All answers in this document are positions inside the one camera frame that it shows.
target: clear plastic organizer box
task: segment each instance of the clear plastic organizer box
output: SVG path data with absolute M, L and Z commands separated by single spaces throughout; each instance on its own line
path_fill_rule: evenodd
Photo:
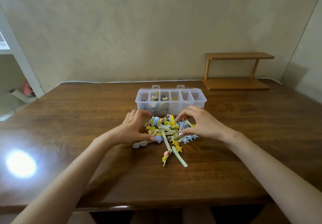
M 168 101 L 161 100 L 163 95 L 168 97 Z M 158 100 L 151 100 L 152 96 L 156 96 Z M 154 116 L 166 114 L 177 116 L 190 105 L 203 108 L 206 101 L 206 97 L 199 88 L 184 88 L 184 85 L 178 85 L 177 88 L 160 88 L 159 85 L 141 88 L 135 100 L 138 110 L 147 110 Z

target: wall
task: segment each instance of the wall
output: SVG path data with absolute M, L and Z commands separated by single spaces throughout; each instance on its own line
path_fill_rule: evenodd
M 26 79 L 13 55 L 0 55 L 0 117 L 24 104 L 9 94 L 13 88 L 22 91 Z
M 289 63 L 282 83 L 322 103 L 322 0 Z
M 200 79 L 207 52 L 260 51 L 280 79 L 317 0 L 0 0 L 45 92 L 66 80 Z M 246 76 L 254 61 L 214 61 Z

